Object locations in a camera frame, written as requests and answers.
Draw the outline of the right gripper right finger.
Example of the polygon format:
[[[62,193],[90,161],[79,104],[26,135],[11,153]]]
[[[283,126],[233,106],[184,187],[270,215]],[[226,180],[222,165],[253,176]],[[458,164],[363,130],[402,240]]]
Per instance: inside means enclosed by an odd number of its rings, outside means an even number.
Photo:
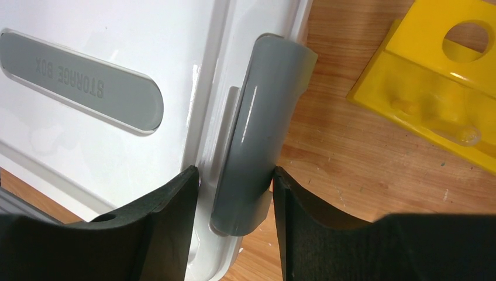
[[[273,177],[284,280],[494,280],[495,216],[390,214],[354,217]]]

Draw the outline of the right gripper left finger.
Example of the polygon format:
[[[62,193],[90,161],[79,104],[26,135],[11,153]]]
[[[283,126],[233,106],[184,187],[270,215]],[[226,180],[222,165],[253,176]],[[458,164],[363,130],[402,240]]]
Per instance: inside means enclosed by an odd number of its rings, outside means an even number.
[[[184,280],[198,189],[190,166],[127,205],[71,224],[1,190],[1,279]]]

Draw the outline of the white plastic lid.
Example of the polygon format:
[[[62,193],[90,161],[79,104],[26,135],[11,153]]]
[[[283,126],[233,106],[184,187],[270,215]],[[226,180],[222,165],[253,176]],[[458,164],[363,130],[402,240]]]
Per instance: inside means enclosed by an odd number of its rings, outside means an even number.
[[[195,166],[184,280],[222,279],[244,236],[217,232],[211,214],[254,44],[304,45],[311,6],[2,1],[1,170],[90,222]]]

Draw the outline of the pink plastic bin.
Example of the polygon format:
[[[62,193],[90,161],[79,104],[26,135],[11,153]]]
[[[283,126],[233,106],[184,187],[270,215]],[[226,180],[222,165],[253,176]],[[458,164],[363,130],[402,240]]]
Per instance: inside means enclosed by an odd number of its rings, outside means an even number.
[[[266,218],[269,190],[291,117],[317,54],[275,35],[258,38],[211,214],[221,234],[243,237]]]

